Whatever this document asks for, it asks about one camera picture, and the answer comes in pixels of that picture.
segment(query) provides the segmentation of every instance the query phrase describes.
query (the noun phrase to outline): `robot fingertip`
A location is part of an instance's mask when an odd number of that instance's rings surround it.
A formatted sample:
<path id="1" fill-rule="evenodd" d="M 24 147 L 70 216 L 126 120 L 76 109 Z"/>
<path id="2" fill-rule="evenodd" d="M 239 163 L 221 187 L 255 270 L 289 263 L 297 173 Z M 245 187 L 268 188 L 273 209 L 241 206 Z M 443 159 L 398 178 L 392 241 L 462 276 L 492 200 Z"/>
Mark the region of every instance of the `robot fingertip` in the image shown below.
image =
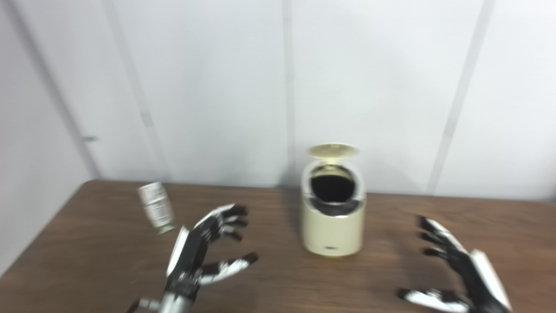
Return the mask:
<path id="1" fill-rule="evenodd" d="M 435 227 L 431 224 L 430 221 L 433 221 L 433 219 L 430 219 L 430 218 L 424 217 L 424 216 L 418 216 L 418 225 L 419 225 L 419 227 L 428 231 L 428 232 L 434 232 Z"/>
<path id="2" fill-rule="evenodd" d="M 234 204 L 232 207 L 234 215 L 247 215 L 249 214 L 249 210 L 247 210 L 247 206 L 243 204 Z"/>
<path id="3" fill-rule="evenodd" d="M 411 292 L 411 289 L 407 288 L 398 288 L 396 291 L 396 296 L 402 300 L 405 300 L 405 297 Z"/>
<path id="4" fill-rule="evenodd" d="M 249 262 L 250 264 L 253 264 L 257 262 L 257 260 L 259 260 L 259 255 L 256 252 L 251 252 L 248 255 L 242 257 L 242 259 Z"/>

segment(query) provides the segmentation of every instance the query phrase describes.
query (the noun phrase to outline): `cream trash can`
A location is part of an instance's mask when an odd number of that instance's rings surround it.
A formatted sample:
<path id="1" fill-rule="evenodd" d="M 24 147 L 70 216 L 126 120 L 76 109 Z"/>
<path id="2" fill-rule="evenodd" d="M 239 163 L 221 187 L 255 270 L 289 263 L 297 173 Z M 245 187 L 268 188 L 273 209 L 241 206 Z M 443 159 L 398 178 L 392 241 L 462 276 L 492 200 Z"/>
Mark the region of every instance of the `cream trash can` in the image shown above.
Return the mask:
<path id="1" fill-rule="evenodd" d="M 340 257 L 363 245 L 365 186 L 359 171 L 343 161 L 356 153 L 335 143 L 309 149 L 318 159 L 301 176 L 301 236 L 310 252 Z"/>

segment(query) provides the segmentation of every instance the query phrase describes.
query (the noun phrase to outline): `wooden table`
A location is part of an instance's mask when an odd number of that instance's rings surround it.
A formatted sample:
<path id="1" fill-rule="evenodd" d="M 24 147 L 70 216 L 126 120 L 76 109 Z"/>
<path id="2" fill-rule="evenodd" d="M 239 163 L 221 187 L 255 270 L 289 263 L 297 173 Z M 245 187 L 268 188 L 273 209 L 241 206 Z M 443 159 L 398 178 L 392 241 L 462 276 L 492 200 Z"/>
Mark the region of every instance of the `wooden table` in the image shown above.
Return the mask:
<path id="1" fill-rule="evenodd" d="M 124 313 L 158 299 L 177 231 L 155 235 L 140 183 L 91 181 L 73 196 L 0 280 L 0 311 Z M 323 258 L 298 240 L 296 190 L 166 185 L 179 224 L 242 203 L 250 225 L 238 244 L 221 239 L 208 261 L 257 251 L 261 259 L 199 292 L 195 313 L 431 312 L 394 296 L 397 287 L 461 288 L 427 243 L 415 214 L 441 222 L 469 250 L 487 252 L 515 312 L 556 312 L 556 204 L 369 194 L 363 250 Z"/>

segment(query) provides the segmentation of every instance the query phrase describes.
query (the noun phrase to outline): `white wall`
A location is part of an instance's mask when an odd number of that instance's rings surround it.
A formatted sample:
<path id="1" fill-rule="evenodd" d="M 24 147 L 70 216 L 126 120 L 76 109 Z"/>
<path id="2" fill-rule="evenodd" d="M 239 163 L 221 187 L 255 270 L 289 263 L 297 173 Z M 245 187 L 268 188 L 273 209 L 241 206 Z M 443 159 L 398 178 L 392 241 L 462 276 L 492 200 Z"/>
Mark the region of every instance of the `white wall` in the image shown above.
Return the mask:
<path id="1" fill-rule="evenodd" d="M 549 1 L 14 1 L 104 178 L 555 198 Z"/>
<path id="2" fill-rule="evenodd" d="M 556 2 L 498 1 L 436 194 L 556 198 Z"/>
<path id="3" fill-rule="evenodd" d="M 0 4 L 0 275 L 91 174 Z"/>

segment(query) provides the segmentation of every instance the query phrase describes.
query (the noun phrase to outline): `trash can lid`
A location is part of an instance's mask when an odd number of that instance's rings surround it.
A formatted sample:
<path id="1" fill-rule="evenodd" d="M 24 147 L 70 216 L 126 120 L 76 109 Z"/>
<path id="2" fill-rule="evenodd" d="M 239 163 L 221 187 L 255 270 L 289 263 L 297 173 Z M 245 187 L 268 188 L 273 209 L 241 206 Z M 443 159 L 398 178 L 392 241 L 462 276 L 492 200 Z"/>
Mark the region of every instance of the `trash can lid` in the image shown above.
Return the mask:
<path id="1" fill-rule="evenodd" d="M 309 155 L 316 159 L 346 159 L 359 152 L 356 148 L 339 143 L 329 143 L 313 146 L 309 149 Z"/>

